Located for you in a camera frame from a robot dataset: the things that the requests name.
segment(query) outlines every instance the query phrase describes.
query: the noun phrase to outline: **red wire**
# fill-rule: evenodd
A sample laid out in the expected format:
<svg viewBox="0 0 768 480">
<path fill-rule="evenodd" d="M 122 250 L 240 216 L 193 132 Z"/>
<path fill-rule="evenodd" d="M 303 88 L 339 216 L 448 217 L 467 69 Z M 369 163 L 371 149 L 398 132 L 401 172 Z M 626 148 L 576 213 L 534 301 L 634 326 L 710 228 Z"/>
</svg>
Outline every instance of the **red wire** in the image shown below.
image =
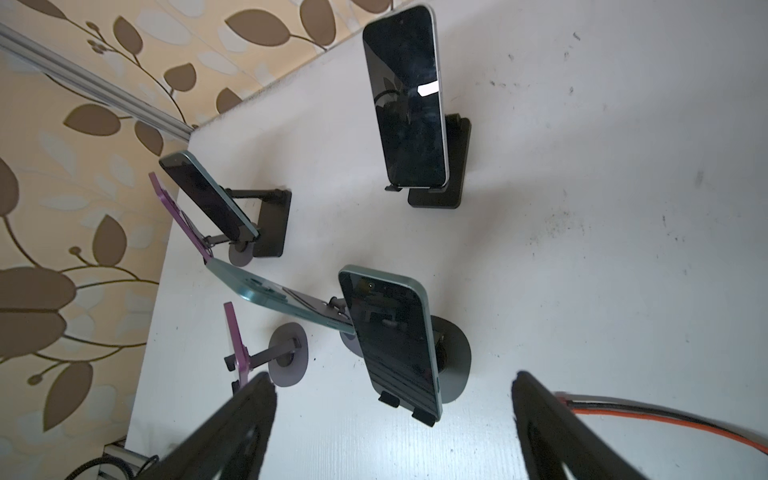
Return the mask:
<svg viewBox="0 0 768 480">
<path fill-rule="evenodd" d="M 768 454 L 768 446 L 762 445 L 757 442 L 753 442 L 752 440 L 749 440 L 749 439 L 745 439 L 744 437 L 740 435 L 736 435 L 735 433 L 726 432 L 724 430 L 716 429 L 708 425 L 699 425 L 698 423 L 686 422 L 684 420 L 669 419 L 667 417 L 651 415 L 649 413 L 629 413 L 629 412 L 617 412 L 615 410 L 579 409 L 579 408 L 571 409 L 571 411 L 578 415 L 611 415 L 615 417 L 625 417 L 628 419 L 654 420 L 655 422 L 671 423 L 672 425 L 680 425 L 683 427 L 689 427 L 696 430 L 704 430 L 705 432 L 715 433 L 727 439 L 736 440 L 739 443 L 743 443 L 744 445 L 749 445 L 750 447 L 754 447 L 755 449 L 758 449 L 761 452 Z"/>
</svg>

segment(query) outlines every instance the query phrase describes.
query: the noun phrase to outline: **cable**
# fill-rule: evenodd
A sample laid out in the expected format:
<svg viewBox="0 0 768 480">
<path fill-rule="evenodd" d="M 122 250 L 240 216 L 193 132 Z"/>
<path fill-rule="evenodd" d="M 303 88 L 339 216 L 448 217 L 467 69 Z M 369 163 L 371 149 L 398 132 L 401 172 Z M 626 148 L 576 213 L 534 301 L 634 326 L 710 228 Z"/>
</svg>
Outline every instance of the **cable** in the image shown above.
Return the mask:
<svg viewBox="0 0 768 480">
<path fill-rule="evenodd" d="M 139 471 L 136 472 L 136 476 L 138 477 L 140 473 L 144 471 L 146 467 L 154 465 L 156 462 L 160 460 L 160 457 L 157 455 L 152 455 L 150 458 L 147 458 L 147 461 L 144 462 L 144 464 L 139 468 Z"/>
<path fill-rule="evenodd" d="M 749 445 L 755 449 L 760 450 L 762 453 L 768 455 L 768 446 L 761 445 L 760 443 L 753 442 L 752 440 L 745 439 L 741 435 L 737 435 L 719 426 L 713 426 L 713 424 L 707 425 L 701 421 L 690 421 L 672 418 L 671 416 L 655 415 L 650 413 L 634 413 L 634 412 L 622 412 L 620 409 L 597 409 L 597 408 L 578 408 L 574 403 L 574 407 L 571 411 L 578 415 L 610 415 L 617 417 L 625 417 L 628 419 L 642 419 L 653 420 L 655 422 L 671 423 L 672 425 L 679 425 L 683 427 L 689 427 L 696 430 L 703 430 L 705 432 L 714 433 L 716 435 L 723 436 L 727 439 L 735 440 L 744 445 Z"/>
<path fill-rule="evenodd" d="M 88 460 L 83 465 L 80 465 L 77 467 L 71 474 L 67 475 L 67 478 L 65 480 L 74 480 L 82 472 L 85 472 L 89 468 L 93 468 L 96 465 L 103 465 L 105 463 L 108 463 L 110 465 L 114 465 L 120 469 L 121 472 L 123 472 L 123 475 L 125 475 L 126 480 L 134 480 L 134 473 L 131 470 L 131 466 L 123 460 L 122 458 L 113 457 L 110 455 L 104 455 L 103 457 L 94 458 L 93 460 Z"/>
</svg>

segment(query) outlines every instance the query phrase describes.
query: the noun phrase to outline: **white tabletop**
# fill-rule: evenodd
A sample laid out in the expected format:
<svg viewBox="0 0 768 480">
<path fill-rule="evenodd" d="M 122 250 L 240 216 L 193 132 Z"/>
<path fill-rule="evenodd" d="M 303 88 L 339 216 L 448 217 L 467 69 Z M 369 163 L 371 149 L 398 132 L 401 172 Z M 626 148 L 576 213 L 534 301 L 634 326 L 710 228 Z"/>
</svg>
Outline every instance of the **white tabletop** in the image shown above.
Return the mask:
<svg viewBox="0 0 768 480">
<path fill-rule="evenodd" d="M 430 429 L 377 400 L 337 332 L 297 320 L 310 365 L 278 390 L 261 478 L 524 478 L 520 369 L 767 433 L 768 4 L 432 5 L 446 113 L 472 121 L 459 209 L 384 191 L 359 35 L 192 135 L 220 184 L 293 191 L 284 255 L 249 271 L 323 299 L 347 263 L 413 277 L 472 346 Z M 252 353 L 293 321 L 239 300 L 174 227 L 129 449 L 166 453 L 231 397 L 227 301 Z M 709 433 L 584 420 L 650 478 L 768 474 Z"/>
</svg>

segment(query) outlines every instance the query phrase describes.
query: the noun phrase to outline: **phone screen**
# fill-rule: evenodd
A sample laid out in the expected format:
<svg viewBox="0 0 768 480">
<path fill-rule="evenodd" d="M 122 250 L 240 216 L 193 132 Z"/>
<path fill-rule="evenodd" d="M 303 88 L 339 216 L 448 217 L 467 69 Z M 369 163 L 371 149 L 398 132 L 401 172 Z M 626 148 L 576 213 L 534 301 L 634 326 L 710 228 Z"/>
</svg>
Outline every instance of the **phone screen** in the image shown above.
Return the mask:
<svg viewBox="0 0 768 480">
<path fill-rule="evenodd" d="M 406 286 L 342 271 L 339 283 L 374 383 L 440 418 L 419 295 Z"/>
<path fill-rule="evenodd" d="M 362 31 L 389 182 L 448 182 L 432 13 L 423 5 L 369 23 Z"/>
<path fill-rule="evenodd" d="M 246 215 L 234 202 L 231 202 L 231 205 L 228 204 L 216 192 L 211 182 L 203 175 L 202 167 L 193 164 L 192 160 L 182 153 L 161 158 L 160 166 L 219 227 L 221 233 L 233 241 L 240 239 L 241 227 L 247 228 L 247 226 L 233 209 L 237 209 L 244 218 L 247 218 Z"/>
</svg>

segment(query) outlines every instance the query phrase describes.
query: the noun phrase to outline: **floral wallpaper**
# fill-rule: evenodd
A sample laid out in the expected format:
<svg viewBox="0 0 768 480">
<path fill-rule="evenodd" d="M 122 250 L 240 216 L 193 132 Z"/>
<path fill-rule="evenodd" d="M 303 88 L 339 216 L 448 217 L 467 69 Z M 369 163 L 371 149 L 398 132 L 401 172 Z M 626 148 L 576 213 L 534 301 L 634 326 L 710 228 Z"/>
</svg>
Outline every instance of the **floral wallpaper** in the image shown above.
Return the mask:
<svg viewBox="0 0 768 480">
<path fill-rule="evenodd" d="M 1 51 L 0 109 L 0 477 L 60 479 L 127 432 L 185 145 Z"/>
<path fill-rule="evenodd" d="M 199 125 L 402 0 L 4 0 L 0 22 Z"/>
</svg>

